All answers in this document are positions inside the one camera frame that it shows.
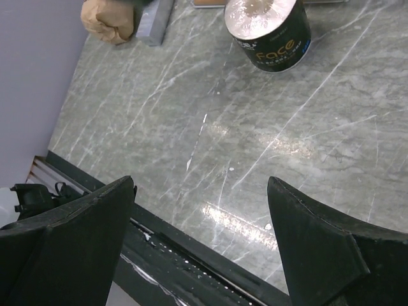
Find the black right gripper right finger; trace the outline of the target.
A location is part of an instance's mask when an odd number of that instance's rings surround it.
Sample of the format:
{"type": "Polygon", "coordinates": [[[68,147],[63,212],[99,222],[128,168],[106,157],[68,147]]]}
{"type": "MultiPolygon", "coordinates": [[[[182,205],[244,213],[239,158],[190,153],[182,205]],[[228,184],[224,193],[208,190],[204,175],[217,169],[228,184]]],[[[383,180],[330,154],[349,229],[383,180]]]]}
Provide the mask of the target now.
{"type": "Polygon", "coordinates": [[[407,305],[407,234],[270,177],[268,206],[293,305],[407,305]]]}

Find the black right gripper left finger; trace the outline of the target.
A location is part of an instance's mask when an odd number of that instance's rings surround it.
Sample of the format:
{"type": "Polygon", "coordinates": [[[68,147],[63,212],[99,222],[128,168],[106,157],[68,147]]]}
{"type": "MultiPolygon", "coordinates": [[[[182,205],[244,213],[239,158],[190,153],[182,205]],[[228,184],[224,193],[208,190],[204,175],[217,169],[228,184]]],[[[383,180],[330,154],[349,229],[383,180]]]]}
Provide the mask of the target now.
{"type": "Polygon", "coordinates": [[[105,305],[134,203],[124,176],[1,228],[1,305],[105,305]]]}

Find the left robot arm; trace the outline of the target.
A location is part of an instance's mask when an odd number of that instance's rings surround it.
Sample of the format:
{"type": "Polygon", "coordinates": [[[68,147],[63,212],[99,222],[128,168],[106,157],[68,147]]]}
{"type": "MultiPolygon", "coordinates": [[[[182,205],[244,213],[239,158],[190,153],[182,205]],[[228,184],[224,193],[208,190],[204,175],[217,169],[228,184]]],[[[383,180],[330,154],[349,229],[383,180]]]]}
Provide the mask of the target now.
{"type": "Polygon", "coordinates": [[[1,188],[1,227],[42,214],[89,193],[77,191],[65,182],[57,182],[55,192],[42,184],[15,184],[1,188]]]}

